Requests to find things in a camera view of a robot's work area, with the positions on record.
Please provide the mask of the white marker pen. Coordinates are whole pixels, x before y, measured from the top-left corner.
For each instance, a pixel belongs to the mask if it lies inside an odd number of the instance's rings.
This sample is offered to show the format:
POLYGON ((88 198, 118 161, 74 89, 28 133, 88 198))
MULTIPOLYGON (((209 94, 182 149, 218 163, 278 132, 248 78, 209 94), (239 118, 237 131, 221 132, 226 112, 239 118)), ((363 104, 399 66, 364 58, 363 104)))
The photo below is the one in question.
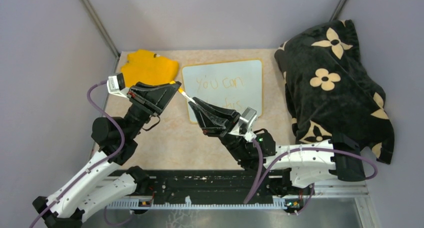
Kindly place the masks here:
POLYGON ((181 94, 187 99, 188 102, 195 103, 195 101, 186 92, 183 91, 181 94))

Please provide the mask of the yellow framed whiteboard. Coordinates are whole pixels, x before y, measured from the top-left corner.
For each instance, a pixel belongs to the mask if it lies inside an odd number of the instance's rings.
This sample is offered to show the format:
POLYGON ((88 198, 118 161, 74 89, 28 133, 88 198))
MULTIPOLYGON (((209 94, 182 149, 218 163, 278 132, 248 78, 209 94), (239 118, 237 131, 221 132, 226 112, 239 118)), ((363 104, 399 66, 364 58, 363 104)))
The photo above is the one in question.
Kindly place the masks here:
POLYGON ((205 102, 242 113, 247 107, 263 114, 261 60, 199 64, 182 68, 185 92, 205 102))

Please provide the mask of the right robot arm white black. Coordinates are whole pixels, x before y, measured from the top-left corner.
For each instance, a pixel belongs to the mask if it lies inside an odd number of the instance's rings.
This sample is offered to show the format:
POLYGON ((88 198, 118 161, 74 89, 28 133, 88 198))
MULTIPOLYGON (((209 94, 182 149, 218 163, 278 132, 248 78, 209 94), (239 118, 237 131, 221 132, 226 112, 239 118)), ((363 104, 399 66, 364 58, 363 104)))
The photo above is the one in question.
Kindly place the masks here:
POLYGON ((310 144, 277 145, 265 129, 253 131, 257 111, 247 107, 242 113, 189 98, 203 134, 216 137, 245 170, 254 170, 254 187, 259 187, 272 170, 286 170, 282 189, 288 194, 332 178, 346 182, 366 178, 359 147, 342 134, 310 144))

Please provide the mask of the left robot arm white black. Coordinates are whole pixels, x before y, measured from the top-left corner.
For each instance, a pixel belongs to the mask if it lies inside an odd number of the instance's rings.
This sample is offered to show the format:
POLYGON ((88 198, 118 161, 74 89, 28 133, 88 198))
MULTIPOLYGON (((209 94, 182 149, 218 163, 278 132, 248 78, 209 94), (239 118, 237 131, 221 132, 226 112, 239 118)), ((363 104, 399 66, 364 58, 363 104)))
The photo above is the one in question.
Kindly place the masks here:
POLYGON ((92 124, 91 136, 99 150, 58 191, 33 201, 37 218, 47 227, 81 227, 111 202, 133 192, 143 195, 150 188, 149 177, 138 166, 131 167, 101 189, 96 189, 96 185, 134 154, 135 138, 153 117, 160 117, 176 92, 181 90, 181 83, 171 81, 152 86, 139 82, 127 87, 124 82, 109 78, 101 84, 106 85, 110 94, 128 99, 130 107, 124 117, 111 117, 103 112, 92 124))

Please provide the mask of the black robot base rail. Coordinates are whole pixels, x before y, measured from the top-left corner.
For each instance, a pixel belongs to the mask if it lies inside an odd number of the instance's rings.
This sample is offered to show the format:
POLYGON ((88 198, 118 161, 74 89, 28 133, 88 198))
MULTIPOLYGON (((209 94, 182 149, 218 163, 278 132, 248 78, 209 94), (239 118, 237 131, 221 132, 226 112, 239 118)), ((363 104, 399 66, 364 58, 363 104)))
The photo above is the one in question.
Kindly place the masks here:
POLYGON ((299 212, 314 195, 312 184, 296 188, 289 170, 271 171, 248 203, 255 173, 243 170, 149 170, 146 187, 112 202, 110 209, 136 214, 168 209, 279 209, 299 212))

